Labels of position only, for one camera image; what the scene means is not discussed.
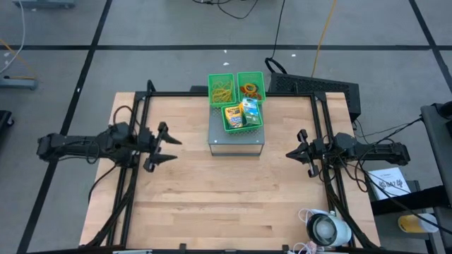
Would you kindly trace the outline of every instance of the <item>green basket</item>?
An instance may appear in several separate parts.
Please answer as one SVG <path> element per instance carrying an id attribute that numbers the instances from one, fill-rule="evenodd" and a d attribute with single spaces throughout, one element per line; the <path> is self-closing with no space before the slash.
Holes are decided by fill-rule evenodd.
<path id="1" fill-rule="evenodd" d="M 238 103 L 242 102 L 244 93 L 240 90 L 240 87 L 244 86 L 247 83 L 251 83 L 257 86 L 257 93 L 262 96 L 257 102 L 258 104 L 262 104 L 266 100 L 266 85 L 263 81 L 263 73 L 261 71 L 254 72 L 243 72 L 237 74 L 237 93 L 239 94 Z"/>
<path id="2" fill-rule="evenodd" d="M 231 91 L 232 91 L 232 100 L 230 102 L 213 102 L 212 92 L 215 89 L 217 84 L 227 84 L 231 83 Z M 234 74 L 225 73 L 225 74 L 210 74 L 208 76 L 208 87 L 209 87 L 209 103 L 212 107 L 223 107 L 227 105 L 233 105 L 237 103 L 237 96 L 235 92 L 235 82 L 234 82 Z"/>
<path id="3" fill-rule="evenodd" d="M 233 106 L 239 106 L 239 105 L 236 104 L 236 105 L 228 105 L 228 106 L 221 107 L 221 115 L 223 117 L 223 127 L 225 128 L 225 131 L 227 133 L 240 133 L 240 132 L 244 132 L 244 131 L 253 131 L 253 130 L 259 129 L 260 127 L 263 126 L 261 110 L 259 109 L 259 107 L 257 107 L 257 111 L 259 113 L 259 120 L 261 121 L 261 124 L 245 126 L 245 127 L 241 127 L 241 128 L 230 128 L 229 123 L 227 122 L 227 118 L 225 116 L 225 109 L 227 107 L 233 107 Z"/>

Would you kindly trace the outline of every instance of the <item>small box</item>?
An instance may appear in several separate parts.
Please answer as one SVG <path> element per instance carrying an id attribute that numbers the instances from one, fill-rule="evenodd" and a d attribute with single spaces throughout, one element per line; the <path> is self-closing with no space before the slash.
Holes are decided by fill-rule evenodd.
<path id="1" fill-rule="evenodd" d="M 259 111 L 263 119 L 262 106 Z M 263 127 L 240 133 L 227 133 L 221 109 L 210 107 L 208 143 L 212 156 L 260 156 L 265 135 Z"/>

